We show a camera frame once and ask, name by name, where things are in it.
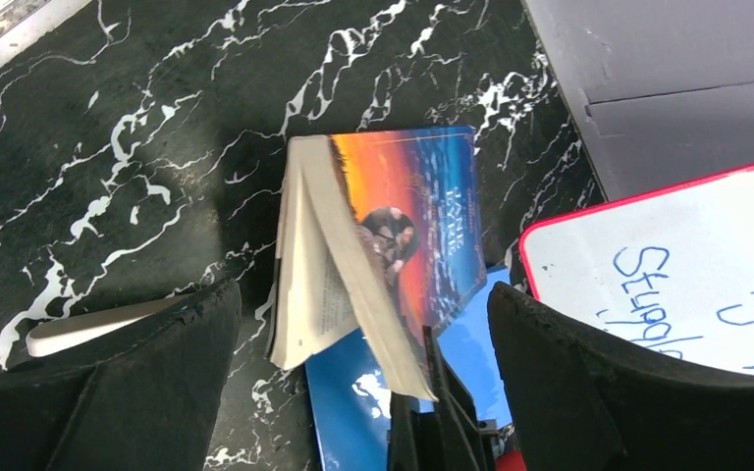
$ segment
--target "blue folder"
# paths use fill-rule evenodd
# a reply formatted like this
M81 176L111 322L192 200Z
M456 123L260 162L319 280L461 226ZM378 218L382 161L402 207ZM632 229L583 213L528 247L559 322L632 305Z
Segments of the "blue folder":
M478 420L512 422L487 324L487 297L508 271L489 269L487 285L440 336L444 357L475 399ZM316 436L325 471L385 471L391 393L362 337L354 331L305 366ZM421 403L421 411L431 403Z

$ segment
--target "colorful book cover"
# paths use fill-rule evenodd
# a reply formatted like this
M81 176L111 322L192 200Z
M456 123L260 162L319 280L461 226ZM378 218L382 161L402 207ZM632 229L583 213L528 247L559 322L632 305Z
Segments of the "colorful book cover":
M515 447L515 436L490 340L487 297L496 282L508 283L509 278L506 269L491 269L487 285L438 338L444 357L475 400L476 418L496 420L501 454ZM312 356L305 370L323 469L385 471L392 394L362 332ZM421 403L420 410L431 410L431 405Z
M469 127L331 135L360 241L421 366L422 327L440 335L485 282L473 136Z

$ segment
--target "whiteboard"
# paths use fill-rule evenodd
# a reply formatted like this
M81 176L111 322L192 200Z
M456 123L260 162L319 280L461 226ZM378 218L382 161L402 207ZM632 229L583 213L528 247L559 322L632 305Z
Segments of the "whiteboard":
M540 222L519 248L561 313L754 375L754 165Z

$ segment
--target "black marble surface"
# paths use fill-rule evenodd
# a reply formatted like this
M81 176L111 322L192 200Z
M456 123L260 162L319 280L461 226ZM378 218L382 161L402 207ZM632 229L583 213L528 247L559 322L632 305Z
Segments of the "black marble surface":
M452 123L477 128L489 263L601 199L519 2L88 4L0 71L0 371L42 320L233 277L206 467L318 469L302 372L262 357L286 139Z

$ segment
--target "red whiteboard border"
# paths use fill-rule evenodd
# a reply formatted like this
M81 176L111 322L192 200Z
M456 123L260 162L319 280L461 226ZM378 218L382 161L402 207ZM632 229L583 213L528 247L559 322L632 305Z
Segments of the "red whiteboard border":
M734 174L739 174L743 172L753 172L753 171L754 171L754 164L748 164L748 165L738 167L732 170L719 172L709 177L703 177L700 179L690 180L684 183L673 184L673 185L666 186L660 189L654 189L652 191L646 191L645 193L637 194L634 196L629 196L628 198L619 199L617 201L610 201L607 203L597 204L597 205L591 206L590 208L578 209L569 213L562 214L562 216L548 218L546 220L539 221L530 225L524 231L524 233L522 233L521 238L518 241L518 253L521 256L521 264L522 266L524 266L524 271L526 272L526 275L527 275L527 284L530 285L530 291L533 293L533 297L536 298L537 300L541 299L539 290L536 287L536 281L533 277L533 268L530 265L530 259L527 256L527 252L525 251L525 245L527 243L527 239L530 237L531 234L533 234L534 231L545 228L547 226L553 226L554 224L562 223L564 221L569 221L571 219L581 218L583 216L588 216L590 214L599 213L602 211L608 211L610 209L625 206L627 204L644 201L646 199L656 198L658 196L663 196L665 194L674 193L676 191L681 191L683 189L692 188L694 186L698 186L701 184L711 183L716 180L720 180Z

